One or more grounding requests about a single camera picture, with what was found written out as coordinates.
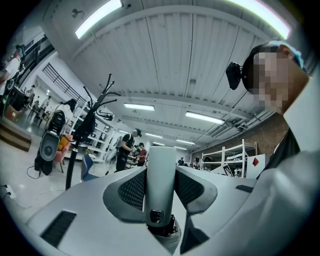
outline wooden platform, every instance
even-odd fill
[[[3,118],[0,119],[0,140],[28,152],[32,137],[15,123]]]

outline metal railing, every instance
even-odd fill
[[[44,69],[42,70],[50,80],[59,87],[66,95],[68,95],[71,99],[75,99],[76,102],[83,106],[86,104],[86,100],[79,95],[60,75],[59,73],[54,69],[53,66],[51,66],[50,63],[48,63]]]
[[[44,36],[41,40],[33,44],[29,49],[25,51],[25,55],[21,59],[24,64],[24,71],[18,78],[16,84],[18,87],[22,85],[24,80],[30,74],[30,72],[42,61],[49,53],[54,50],[54,47],[48,41],[47,37]]]

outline blue chair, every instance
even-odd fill
[[[94,176],[89,173],[89,170],[93,164],[94,164],[94,162],[90,158],[89,154],[85,153],[82,156],[82,165],[81,165],[81,180],[82,180],[82,182],[87,182],[87,181],[99,178],[98,176]]]

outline box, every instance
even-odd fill
[[[9,105],[5,112],[5,117],[12,122],[16,122],[21,115],[23,114],[23,110],[16,111],[11,105]]]

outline orange object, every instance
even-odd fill
[[[62,138],[60,139],[60,142],[59,142],[58,151],[61,151],[69,143],[69,141],[65,138],[65,136],[67,136],[68,139],[71,140],[67,134],[62,136]]]
[[[72,135],[68,135],[68,134],[65,134],[64,136],[66,136],[70,141],[73,138]],[[61,150],[59,150],[59,147],[60,147],[60,144],[59,144],[58,151],[56,152],[55,157],[53,159],[53,161],[57,162],[57,163],[63,162],[65,155],[68,152],[70,144],[71,144],[64,136],[61,138],[60,143],[61,143],[62,139],[65,139],[67,141],[67,144]]]

